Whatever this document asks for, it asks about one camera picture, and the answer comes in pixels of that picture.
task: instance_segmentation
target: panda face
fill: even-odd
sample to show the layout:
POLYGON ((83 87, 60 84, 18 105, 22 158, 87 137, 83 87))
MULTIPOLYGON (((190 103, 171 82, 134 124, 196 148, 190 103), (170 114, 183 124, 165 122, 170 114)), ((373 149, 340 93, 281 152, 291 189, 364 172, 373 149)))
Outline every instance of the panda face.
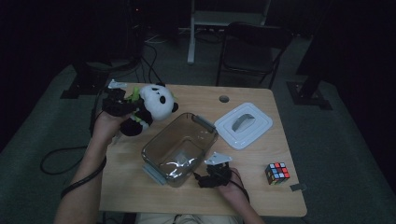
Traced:
POLYGON ((175 100, 165 87, 147 85, 140 89, 140 97, 145 101, 145 107, 154 120, 166 119, 172 114, 175 100))

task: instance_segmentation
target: chair backrest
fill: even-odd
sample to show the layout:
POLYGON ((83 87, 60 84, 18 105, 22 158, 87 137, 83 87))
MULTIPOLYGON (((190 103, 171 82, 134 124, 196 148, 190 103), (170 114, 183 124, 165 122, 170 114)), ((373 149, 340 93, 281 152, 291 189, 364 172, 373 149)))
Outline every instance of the chair backrest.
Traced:
POLYGON ((284 50, 293 39, 292 33, 284 28, 261 26, 241 21, 230 23, 225 29, 225 38, 239 38, 247 43, 260 47, 284 50))

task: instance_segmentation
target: panda plush toy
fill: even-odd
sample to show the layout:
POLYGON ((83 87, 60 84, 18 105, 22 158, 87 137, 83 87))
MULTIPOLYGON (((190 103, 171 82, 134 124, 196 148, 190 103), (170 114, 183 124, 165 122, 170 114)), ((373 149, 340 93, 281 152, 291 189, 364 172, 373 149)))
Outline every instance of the panda plush toy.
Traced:
POLYGON ((178 110, 172 92, 163 83, 150 84, 141 89, 134 87, 133 94, 126 99, 143 102, 120 126, 120 131, 127 136, 139 135, 154 120, 167 119, 178 110))

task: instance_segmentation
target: rubik's cube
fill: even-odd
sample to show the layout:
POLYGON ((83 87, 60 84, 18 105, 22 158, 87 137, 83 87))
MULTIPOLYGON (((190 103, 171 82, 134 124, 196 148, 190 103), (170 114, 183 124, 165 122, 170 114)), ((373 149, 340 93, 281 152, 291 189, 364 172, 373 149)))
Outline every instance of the rubik's cube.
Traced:
POLYGON ((285 162, 270 163, 265 169, 265 175, 270 185, 281 184, 290 178, 285 162))

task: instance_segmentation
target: chair leg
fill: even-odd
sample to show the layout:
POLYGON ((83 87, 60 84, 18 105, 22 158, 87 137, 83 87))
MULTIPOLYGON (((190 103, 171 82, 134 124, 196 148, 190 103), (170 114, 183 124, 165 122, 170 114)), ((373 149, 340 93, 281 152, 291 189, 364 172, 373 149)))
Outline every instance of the chair leg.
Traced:
POLYGON ((220 58, 220 61, 219 61, 218 76, 216 77, 216 86, 219 85, 219 81, 220 81, 220 73, 221 73, 221 67, 222 67, 221 62, 222 62, 222 58, 220 58))
POLYGON ((274 68, 274 71, 272 72, 272 76, 271 76, 271 80, 270 80, 270 85, 268 86, 268 89, 270 89, 270 90, 271 90, 271 88, 272 88, 272 85, 274 84, 275 75, 276 75, 276 72, 277 72, 277 68, 278 68, 278 67, 279 67, 279 62, 276 63, 275 68, 274 68))

